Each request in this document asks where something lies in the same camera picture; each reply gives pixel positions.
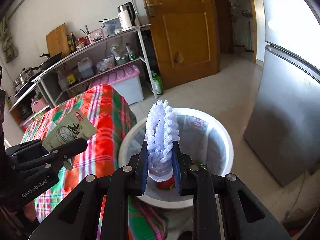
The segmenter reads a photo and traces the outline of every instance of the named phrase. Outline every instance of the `plaid tablecloth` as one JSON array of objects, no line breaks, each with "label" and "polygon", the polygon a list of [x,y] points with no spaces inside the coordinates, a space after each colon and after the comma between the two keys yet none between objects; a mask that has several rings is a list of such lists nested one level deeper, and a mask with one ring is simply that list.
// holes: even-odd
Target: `plaid tablecloth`
[{"label": "plaid tablecloth", "polygon": [[[40,222],[86,175],[102,177],[112,174],[118,168],[120,145],[136,123],[135,116],[124,98],[111,86],[99,85],[62,103],[34,121],[26,130],[22,142],[44,139],[49,131],[47,126],[50,121],[60,122],[75,106],[79,107],[97,128],[97,133],[88,140],[87,150],[76,156],[73,170],[62,168],[59,172],[59,183],[35,200]],[[166,237],[166,220],[137,198],[129,200],[129,228],[130,239],[160,240]]]}]

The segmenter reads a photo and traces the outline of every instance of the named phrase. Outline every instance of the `white bucket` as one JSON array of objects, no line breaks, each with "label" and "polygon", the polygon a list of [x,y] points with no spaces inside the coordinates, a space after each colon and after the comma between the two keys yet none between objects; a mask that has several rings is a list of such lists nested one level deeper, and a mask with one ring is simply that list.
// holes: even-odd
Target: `white bucket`
[{"label": "white bucket", "polygon": [[[225,176],[233,163],[233,146],[226,129],[212,116],[189,108],[174,108],[180,132],[180,150],[193,161],[202,161],[211,174]],[[144,141],[147,118],[138,122],[121,144],[119,167],[129,163],[130,157],[140,153]],[[180,196],[176,189],[161,190],[150,177],[142,201],[167,209],[187,208],[193,205],[192,196]]]}]

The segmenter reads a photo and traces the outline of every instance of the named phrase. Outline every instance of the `baseboard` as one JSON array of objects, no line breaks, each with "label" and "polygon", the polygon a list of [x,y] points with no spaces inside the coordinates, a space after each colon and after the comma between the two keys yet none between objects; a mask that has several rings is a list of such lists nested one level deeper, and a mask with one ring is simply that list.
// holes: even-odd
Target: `baseboard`
[{"label": "baseboard", "polygon": [[263,61],[256,59],[256,64],[263,67]]}]

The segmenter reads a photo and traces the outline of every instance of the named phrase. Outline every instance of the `refrigerator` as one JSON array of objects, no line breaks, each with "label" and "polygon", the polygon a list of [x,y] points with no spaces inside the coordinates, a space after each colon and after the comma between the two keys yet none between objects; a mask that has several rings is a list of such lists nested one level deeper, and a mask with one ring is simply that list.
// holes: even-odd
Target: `refrigerator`
[{"label": "refrigerator", "polygon": [[286,186],[320,161],[320,25],[304,0],[263,0],[262,80],[244,139]]}]

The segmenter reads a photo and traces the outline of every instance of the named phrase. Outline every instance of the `red label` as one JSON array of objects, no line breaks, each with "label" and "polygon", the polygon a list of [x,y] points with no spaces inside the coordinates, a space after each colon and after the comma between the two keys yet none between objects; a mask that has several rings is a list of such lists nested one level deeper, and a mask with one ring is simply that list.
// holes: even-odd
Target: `red label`
[{"label": "red label", "polygon": [[78,112],[75,112],[75,116],[78,118],[79,121],[83,121],[82,116]]}]

